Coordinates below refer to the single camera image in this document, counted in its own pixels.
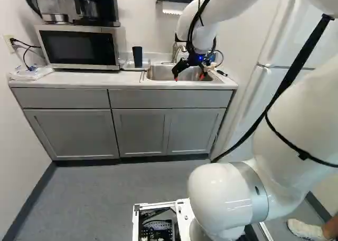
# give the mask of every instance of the white countertop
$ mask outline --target white countertop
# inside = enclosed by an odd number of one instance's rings
[[[186,82],[168,83],[167,81],[146,82],[141,80],[141,71],[117,71],[109,73],[93,72],[53,72],[36,81],[8,82],[10,87],[21,88],[85,88],[85,89],[200,89],[200,90],[236,90],[238,85],[230,78],[217,75],[221,84],[204,82],[187,84]]]

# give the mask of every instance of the drawer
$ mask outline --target drawer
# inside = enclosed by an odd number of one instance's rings
[[[233,91],[109,90],[111,108],[226,108]]]
[[[104,89],[12,88],[12,91],[23,108],[110,108]]]

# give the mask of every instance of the wall outlet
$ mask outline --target wall outlet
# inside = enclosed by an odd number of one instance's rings
[[[3,35],[2,37],[5,41],[5,43],[7,44],[7,47],[9,49],[10,53],[11,54],[15,53],[15,49],[13,48],[12,43],[11,43],[11,38],[14,38],[14,35],[7,34],[7,35]]]

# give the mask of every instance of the person's foot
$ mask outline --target person's foot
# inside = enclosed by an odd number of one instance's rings
[[[302,221],[298,221],[297,219],[289,219],[287,221],[287,227],[297,237],[314,241],[330,240],[324,237],[322,228],[320,226],[305,224]]]

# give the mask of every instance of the cabinet door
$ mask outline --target cabinet door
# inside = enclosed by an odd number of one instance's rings
[[[24,110],[54,160],[118,158],[110,110]]]
[[[114,109],[121,157],[167,154],[170,126],[168,109]]]
[[[173,109],[168,155],[209,153],[225,109]]]

